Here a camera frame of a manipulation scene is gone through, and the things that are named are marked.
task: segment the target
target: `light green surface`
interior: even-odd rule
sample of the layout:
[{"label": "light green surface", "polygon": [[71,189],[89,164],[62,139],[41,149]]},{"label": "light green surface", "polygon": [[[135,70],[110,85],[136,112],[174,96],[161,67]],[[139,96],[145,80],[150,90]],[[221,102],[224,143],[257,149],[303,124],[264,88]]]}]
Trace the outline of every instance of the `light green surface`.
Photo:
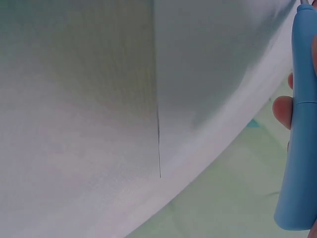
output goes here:
[{"label": "light green surface", "polygon": [[276,226],[289,131],[273,117],[277,95],[290,95],[284,82],[255,117],[196,180],[129,238],[305,238]]}]

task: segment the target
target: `blue electric toothbrush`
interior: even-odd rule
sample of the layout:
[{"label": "blue electric toothbrush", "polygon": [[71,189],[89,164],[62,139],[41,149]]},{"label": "blue electric toothbrush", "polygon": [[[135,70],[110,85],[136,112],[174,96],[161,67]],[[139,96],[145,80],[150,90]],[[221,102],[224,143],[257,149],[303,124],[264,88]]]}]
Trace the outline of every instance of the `blue electric toothbrush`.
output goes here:
[{"label": "blue electric toothbrush", "polygon": [[274,219],[285,230],[311,229],[317,219],[317,78],[312,42],[317,11],[301,0],[292,30],[293,116],[288,158]]}]

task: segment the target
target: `blue plastic device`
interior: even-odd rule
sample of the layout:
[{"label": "blue plastic device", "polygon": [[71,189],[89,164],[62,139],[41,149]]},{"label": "blue plastic device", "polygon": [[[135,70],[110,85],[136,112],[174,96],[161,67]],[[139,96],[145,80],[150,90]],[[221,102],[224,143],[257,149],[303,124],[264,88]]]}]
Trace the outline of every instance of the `blue plastic device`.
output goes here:
[{"label": "blue plastic device", "polygon": [[317,219],[317,78],[312,42],[317,11],[297,8],[292,31],[293,116],[288,158],[274,219],[285,230],[311,229]]}]

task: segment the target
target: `white surface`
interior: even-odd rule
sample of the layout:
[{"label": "white surface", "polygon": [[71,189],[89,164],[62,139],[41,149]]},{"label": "white surface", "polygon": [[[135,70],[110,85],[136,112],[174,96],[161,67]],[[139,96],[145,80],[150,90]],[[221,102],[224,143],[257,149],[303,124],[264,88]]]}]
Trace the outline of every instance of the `white surface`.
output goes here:
[{"label": "white surface", "polygon": [[[237,97],[238,87],[245,93],[249,80],[260,82],[266,73],[277,70],[274,64],[260,62],[267,48],[278,44],[277,28],[294,1],[257,2],[155,2],[162,176],[184,163],[185,157],[178,154],[201,136],[222,106],[231,105],[228,100]],[[259,65],[265,69],[255,78]]]}]

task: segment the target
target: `finger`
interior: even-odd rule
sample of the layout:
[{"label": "finger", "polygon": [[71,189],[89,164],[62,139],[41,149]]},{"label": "finger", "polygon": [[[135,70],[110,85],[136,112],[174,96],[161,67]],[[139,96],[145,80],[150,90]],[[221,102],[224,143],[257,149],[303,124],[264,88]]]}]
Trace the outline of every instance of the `finger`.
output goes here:
[{"label": "finger", "polygon": [[293,99],[288,96],[281,96],[275,99],[272,110],[276,119],[287,129],[291,128]]},{"label": "finger", "polygon": [[287,78],[288,86],[293,89],[293,73],[290,73]]},{"label": "finger", "polygon": [[317,238],[317,222],[313,225],[313,228],[308,234],[308,238]]},{"label": "finger", "polygon": [[312,45],[312,56],[315,73],[317,72],[317,35],[314,36]]}]

